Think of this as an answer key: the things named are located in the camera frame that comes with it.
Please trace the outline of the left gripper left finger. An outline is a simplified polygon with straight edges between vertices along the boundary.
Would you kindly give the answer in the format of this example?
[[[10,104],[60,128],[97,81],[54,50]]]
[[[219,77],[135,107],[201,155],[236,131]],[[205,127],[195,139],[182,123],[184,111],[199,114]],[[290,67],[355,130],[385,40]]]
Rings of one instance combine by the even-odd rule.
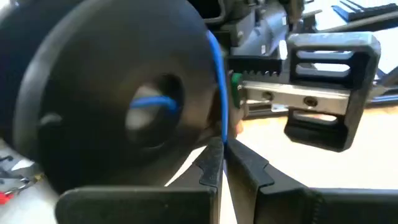
[[[58,224],[219,224],[224,143],[211,138],[166,187],[82,187],[55,206]]]

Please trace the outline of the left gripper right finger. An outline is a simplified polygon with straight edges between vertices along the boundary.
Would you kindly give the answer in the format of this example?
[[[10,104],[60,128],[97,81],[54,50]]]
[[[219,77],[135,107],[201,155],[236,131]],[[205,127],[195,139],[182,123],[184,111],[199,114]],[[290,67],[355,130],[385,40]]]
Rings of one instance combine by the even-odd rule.
[[[238,224],[398,224],[398,190],[308,187],[236,139],[224,158]]]

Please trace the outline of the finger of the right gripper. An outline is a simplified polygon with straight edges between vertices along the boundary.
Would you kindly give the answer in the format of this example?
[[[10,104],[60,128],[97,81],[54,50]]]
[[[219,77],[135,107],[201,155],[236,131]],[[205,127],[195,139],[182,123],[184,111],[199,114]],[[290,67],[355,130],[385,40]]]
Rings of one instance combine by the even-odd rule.
[[[349,92],[347,107],[338,114],[332,107],[330,115],[336,121],[310,121],[298,118],[298,108],[290,109],[284,133],[300,144],[342,152],[353,143],[363,110],[371,91],[381,56],[381,45],[371,32],[335,32],[293,34],[287,40],[290,54],[291,84],[321,87]],[[349,66],[343,77],[299,73],[300,63],[343,64]]]

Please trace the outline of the black plastic cable spool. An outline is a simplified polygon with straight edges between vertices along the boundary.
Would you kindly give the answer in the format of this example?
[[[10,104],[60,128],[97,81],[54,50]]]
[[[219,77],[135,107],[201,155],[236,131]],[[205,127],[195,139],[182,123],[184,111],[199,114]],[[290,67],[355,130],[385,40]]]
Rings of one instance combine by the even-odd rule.
[[[164,185],[211,124],[206,33],[188,0],[11,0],[0,134],[59,193]]]

